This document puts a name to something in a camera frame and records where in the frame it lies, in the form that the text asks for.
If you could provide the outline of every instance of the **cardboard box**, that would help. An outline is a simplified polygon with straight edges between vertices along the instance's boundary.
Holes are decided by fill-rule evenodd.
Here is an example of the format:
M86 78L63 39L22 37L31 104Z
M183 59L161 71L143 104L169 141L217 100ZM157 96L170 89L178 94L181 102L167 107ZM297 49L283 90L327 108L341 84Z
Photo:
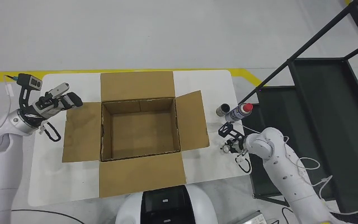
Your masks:
M186 183L181 151L209 146L201 92L172 72L101 74L102 102L67 111L62 162L100 161L100 197Z

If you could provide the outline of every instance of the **aerosol can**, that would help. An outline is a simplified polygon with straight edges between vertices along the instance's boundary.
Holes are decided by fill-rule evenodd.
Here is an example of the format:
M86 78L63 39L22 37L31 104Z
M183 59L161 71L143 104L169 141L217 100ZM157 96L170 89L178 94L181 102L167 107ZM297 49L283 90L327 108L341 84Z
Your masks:
M239 104L236 108L225 115L227 122L237 122L251 114L253 105L249 103Z

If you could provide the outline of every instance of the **black cable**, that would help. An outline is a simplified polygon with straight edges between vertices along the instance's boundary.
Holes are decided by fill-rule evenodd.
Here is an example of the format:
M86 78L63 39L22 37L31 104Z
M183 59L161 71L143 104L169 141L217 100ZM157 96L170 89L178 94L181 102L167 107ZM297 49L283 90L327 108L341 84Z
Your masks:
M284 216L284 218L285 218L285 220L286 220L286 223L289 224L289 221L287 220L287 218L286 218L286 216L285 216L285 213L284 213L284 210L285 210L285 209L287 209L288 211L290 211L290 212L292 212L292 213L293 213L293 211L292 211L291 209L287 208L287 207L283 207L282 210L281 210L281 211L282 211L282 215Z
M53 142L58 142L59 140L61 140L61 136L60 134L58 133L58 131L56 130L56 128L50 123L50 122L47 122L47 124L52 128L52 130L55 132L55 134L57 135L57 139L54 139L51 134L49 133L48 130L44 130L45 133L47 134L47 136L53 141Z
M51 213L51 214L59 214L60 216L66 216L68 218L71 218L73 220L76 220L77 222L84 224L81 220L76 219L75 217L69 216L67 214L59 213L59 212L52 212L52 211L45 211L45 210L34 210L34 209L15 209L11 210L12 212L20 212L20 211L29 211L29 212L45 212L45 213Z
M235 158L235 161L236 161L237 165L239 165L239 167L242 169L242 171L244 171L245 173L248 174L251 171L251 164L250 164L250 162L249 162L249 160L247 158L245 158L245 160L248 163L248 170L247 171L244 170L244 168L242 168L242 166L237 162L237 157Z
M13 80L13 77L12 77L12 76L8 76L7 74L6 74L5 76Z

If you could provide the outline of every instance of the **spray can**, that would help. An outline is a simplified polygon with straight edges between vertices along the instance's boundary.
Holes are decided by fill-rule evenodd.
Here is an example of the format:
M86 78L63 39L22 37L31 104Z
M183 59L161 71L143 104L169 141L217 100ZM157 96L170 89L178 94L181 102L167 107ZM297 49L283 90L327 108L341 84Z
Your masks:
M237 122L251 114L251 110L253 108L252 104L242 103L239 104L236 108L230 111L227 115L225 115L225 120L227 122Z
M218 116L224 116L225 114L227 114L230 111L230 106L228 104L222 104L221 106L219 106L216 110L216 114Z

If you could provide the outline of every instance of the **wire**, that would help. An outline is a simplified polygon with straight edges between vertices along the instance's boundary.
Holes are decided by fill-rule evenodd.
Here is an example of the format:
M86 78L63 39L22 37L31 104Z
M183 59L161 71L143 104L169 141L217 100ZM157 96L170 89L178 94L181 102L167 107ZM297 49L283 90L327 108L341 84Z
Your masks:
M59 140L61 140L61 135L58 133L58 131L56 130L56 128L50 123L47 122L47 124L52 128L52 130L55 132L57 139L54 139L51 134L49 133L48 130L44 129L46 135L49 137L49 139L51 139L53 142L58 142Z
M60 216L66 216L68 218L71 218L73 220L76 220L77 222L84 224L81 220L76 219L75 217L69 216L68 214L63 214L59 212L52 212L52 211L46 211L46 210L34 210L34 209L15 209L11 210L12 212L20 212L20 211L28 211L28 212L45 212L45 213L51 213L51 214L59 214Z
M328 178L327 178L327 181L322 185L322 187L319 189L319 193L318 193L318 196L319 196L319 198L322 200L322 201L324 201L325 202L325 204L326 204L326 201L322 198L322 190L323 190L323 188L328 184L328 182L332 179L332 175L331 176L329 176ZM355 211L355 212L348 212L348 213L342 213L342 212L337 212L337 211L334 211L334 210L332 210L327 204L326 204L326 207L328 208L328 210L330 211L330 212L333 212L333 213L336 213L336 214L342 214L342 215L351 215L351 214L357 214L358 213L358 211Z
M237 122L236 124L241 125L241 126L243 126L244 128L249 129L249 130L251 130L251 131L253 131L253 132L257 133L257 134L261 134L261 132L258 132L258 131L256 131L256 130L253 130L253 129L251 129L251 128L248 128L248 127L244 126L243 124L240 124L239 122Z
M0 125L0 127L2 127L2 126L4 125L4 123L6 122L7 118L9 117L10 109L11 109L11 96L10 96L9 89L8 89L8 87L7 87L6 77L9 77L9 76L7 76L7 75L4 75L4 76L3 76L3 78L4 78L4 83L5 83L5 88L6 88L6 94L9 96L9 107L8 107L8 110L7 110L6 117L5 117L5 119L3 120L2 124Z
M287 153L287 148L286 148L287 142L288 142L288 140L290 139L290 137L284 136L284 138L285 138L285 137L287 138L287 139L284 141L284 142L285 142L285 143L284 143L284 147L285 147L285 155L286 155L286 158L287 158L293 165L295 165L295 166L297 167L297 173L298 173L298 175L299 175L307 184L309 184L309 185L311 185L311 186L317 186L317 185L319 185L319 184L321 184L321 183L325 183L325 182L327 181L327 178L323 178L320 182L318 182L318 183L316 183L316 184L312 184L312 183L310 183L309 181L307 181L307 180L305 179L305 177L301 174L299 168L304 169L304 170L316 170L316 169L320 168L321 164L320 164L317 160L315 160L315 159L313 159L313 158L309 158L309 157L301 157L301 158L298 158L298 160L296 161L296 163L294 163L294 162L290 159L290 155ZM316 163L318 164L318 166L316 166L316 167L314 167L314 168L306 168L306 167L304 167L304 166L299 166L299 165L298 165L298 162L301 161L302 159L312 160L312 161L316 162Z
M282 210L281 210L282 215L284 216L284 218L285 218L285 220L286 220L286 223L289 224L289 221L287 220L287 217L286 217L286 215L285 215L285 213L284 213L284 210L285 210L285 209L287 209L288 211L290 211L290 212L292 212L292 213L294 213L294 212L293 212L291 209L287 208L287 207L283 207Z
M244 168L242 168L242 166L237 162L237 157L235 158L235 161L237 163L237 165L239 165L239 167L242 169L242 171L244 171L246 174L250 173L251 171L251 164L249 162L249 160L247 158L245 158L246 162L248 163L248 170L244 170Z

